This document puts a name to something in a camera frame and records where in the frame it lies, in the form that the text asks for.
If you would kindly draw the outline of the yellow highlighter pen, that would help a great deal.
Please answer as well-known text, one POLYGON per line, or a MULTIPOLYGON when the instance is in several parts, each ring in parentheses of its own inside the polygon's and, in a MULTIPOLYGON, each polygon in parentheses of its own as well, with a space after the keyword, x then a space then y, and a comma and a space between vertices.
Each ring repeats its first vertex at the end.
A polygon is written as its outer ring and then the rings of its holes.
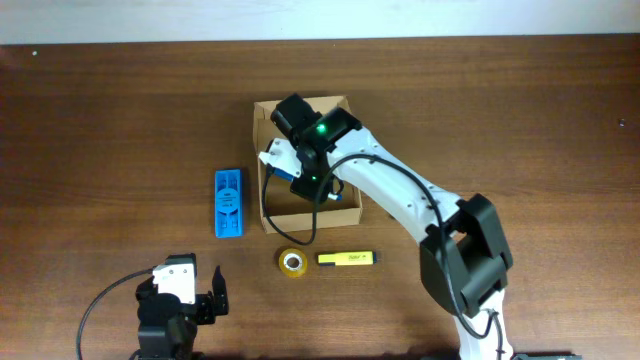
POLYGON ((323 253, 317 256, 321 266, 369 266, 377 262, 374 251, 323 253))

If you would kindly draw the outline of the blue whiteboard marker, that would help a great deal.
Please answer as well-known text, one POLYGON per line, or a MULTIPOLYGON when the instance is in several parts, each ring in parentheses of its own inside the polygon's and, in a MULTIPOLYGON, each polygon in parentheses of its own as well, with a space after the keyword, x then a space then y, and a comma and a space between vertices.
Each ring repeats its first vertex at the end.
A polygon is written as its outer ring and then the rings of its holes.
MULTIPOLYGON (((291 183, 290 192, 302 197, 303 199, 314 201, 317 191, 320 189, 321 178, 314 175, 302 175, 300 177, 294 177, 293 175, 275 168, 273 174, 287 180, 291 183)), ((344 190, 344 182, 338 180, 339 189, 335 190, 333 182, 336 180, 335 176, 331 176, 325 187, 322 190, 319 202, 324 203, 327 199, 334 201, 340 201, 342 199, 342 192, 344 190)))

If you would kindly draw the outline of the brown cardboard box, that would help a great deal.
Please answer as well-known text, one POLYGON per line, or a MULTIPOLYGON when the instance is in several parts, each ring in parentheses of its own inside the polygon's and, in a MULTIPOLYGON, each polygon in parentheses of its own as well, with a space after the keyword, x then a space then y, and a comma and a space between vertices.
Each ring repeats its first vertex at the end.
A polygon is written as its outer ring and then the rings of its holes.
MULTIPOLYGON (((327 96, 306 98, 314 111, 325 114, 335 107, 351 112, 345 96, 327 96)), ((284 136, 271 121, 271 113, 279 100, 254 103, 253 110, 253 144, 256 155, 266 151, 275 138, 284 136)), ((363 207, 359 189, 345 184, 340 200, 327 200, 318 208, 316 229, 345 227, 358 225, 363 207)), ((285 233, 312 229, 311 201, 290 192, 290 183, 272 176, 267 186, 266 210, 270 219, 285 233)))

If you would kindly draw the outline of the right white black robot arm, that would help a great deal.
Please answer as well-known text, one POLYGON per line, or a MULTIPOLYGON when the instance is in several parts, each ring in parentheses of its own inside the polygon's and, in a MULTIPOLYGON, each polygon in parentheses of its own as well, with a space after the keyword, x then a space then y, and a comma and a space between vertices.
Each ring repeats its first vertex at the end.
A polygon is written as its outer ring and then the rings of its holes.
POLYGON ((259 156, 268 174, 314 206, 335 197, 335 182, 364 192, 416 241, 422 285, 453 317, 459 358, 513 358, 503 315, 513 258, 486 197, 465 200, 424 179, 339 106, 321 113, 293 94, 270 119, 282 135, 259 156))

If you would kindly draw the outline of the blue plastic eraser block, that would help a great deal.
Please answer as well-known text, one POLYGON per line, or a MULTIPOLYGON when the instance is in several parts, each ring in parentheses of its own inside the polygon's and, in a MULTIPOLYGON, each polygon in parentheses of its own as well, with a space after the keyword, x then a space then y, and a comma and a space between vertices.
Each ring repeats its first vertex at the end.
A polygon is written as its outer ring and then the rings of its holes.
POLYGON ((215 173, 215 235, 234 238, 244 234, 242 173, 240 169, 215 173))

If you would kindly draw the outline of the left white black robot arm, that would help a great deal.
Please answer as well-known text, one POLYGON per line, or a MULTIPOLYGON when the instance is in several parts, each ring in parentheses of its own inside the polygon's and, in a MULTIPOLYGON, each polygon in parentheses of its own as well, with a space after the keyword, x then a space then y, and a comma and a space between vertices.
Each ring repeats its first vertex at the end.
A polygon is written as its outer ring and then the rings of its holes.
POLYGON ((197 360, 206 356, 194 349, 198 328, 213 325, 229 314, 226 281, 220 269, 212 290, 196 292, 197 259, 193 253, 170 255, 138 285, 137 331, 140 359, 197 360))

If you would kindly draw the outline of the yellow adhesive tape roll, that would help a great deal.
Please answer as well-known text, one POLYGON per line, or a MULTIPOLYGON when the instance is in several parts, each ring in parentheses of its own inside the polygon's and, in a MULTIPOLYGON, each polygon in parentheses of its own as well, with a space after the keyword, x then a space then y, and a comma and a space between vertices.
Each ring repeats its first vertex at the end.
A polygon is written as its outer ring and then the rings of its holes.
POLYGON ((278 265, 288 278, 299 278, 307 272, 308 259, 302 251, 290 248, 280 254, 278 265))

